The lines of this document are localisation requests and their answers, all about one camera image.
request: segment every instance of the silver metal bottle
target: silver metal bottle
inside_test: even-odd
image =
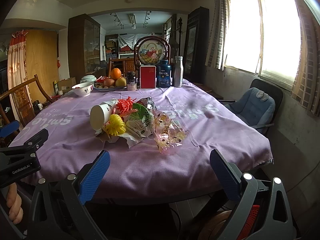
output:
[[[172,85],[176,88],[182,87],[183,65],[181,56],[175,56]]]

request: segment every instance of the white paper cup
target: white paper cup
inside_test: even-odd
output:
[[[112,107],[109,104],[96,105],[90,111],[90,124],[95,131],[101,130],[102,126],[109,121]]]

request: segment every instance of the fruit plate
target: fruit plate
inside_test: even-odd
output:
[[[125,87],[116,87],[116,88],[96,88],[95,86],[93,86],[93,88],[96,90],[99,90],[99,91],[112,92],[112,91],[124,89],[124,88],[126,88],[126,86]]]

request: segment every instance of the orange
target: orange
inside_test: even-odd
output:
[[[118,68],[114,68],[113,70],[111,70],[111,78],[114,80],[121,78],[121,70]]]

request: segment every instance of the white bowl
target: white bowl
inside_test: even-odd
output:
[[[72,87],[72,90],[74,91],[74,93],[76,93],[76,95],[80,97],[86,97],[90,95],[93,89],[93,84],[94,82],[85,82],[85,83],[77,84]]]

